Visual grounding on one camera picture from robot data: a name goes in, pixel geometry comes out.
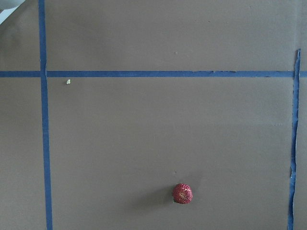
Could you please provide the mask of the red strawberry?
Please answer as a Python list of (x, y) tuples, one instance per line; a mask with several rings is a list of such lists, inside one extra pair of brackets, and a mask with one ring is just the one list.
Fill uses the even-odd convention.
[(172, 197), (175, 203), (189, 204), (193, 199), (192, 189), (188, 184), (179, 183), (173, 188)]

